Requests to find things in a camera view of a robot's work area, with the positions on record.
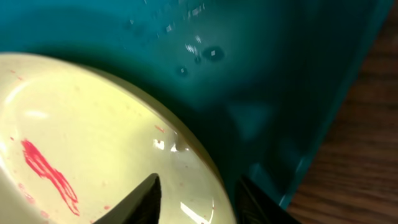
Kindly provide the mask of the yellow green plate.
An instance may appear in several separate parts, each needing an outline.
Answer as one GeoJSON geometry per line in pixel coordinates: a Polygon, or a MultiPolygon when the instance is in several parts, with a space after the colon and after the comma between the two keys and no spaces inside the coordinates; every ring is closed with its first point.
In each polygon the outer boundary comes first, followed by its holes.
{"type": "Polygon", "coordinates": [[[236,223],[209,154],[156,99],[95,68],[1,55],[2,223],[94,223],[152,173],[159,223],[236,223]]]}

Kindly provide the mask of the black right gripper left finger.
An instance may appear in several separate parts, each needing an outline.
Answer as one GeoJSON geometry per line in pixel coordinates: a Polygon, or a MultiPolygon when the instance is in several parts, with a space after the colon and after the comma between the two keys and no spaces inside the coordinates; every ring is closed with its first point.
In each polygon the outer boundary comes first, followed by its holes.
{"type": "Polygon", "coordinates": [[[158,224],[161,198],[160,177],[152,173],[94,224],[158,224]]]}

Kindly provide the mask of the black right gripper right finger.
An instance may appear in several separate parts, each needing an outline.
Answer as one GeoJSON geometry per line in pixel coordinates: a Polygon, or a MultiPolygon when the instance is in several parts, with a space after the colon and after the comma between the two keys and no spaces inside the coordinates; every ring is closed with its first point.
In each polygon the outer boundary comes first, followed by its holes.
{"type": "Polygon", "coordinates": [[[234,198],[239,224],[300,224],[244,175],[236,183],[234,198]]]}

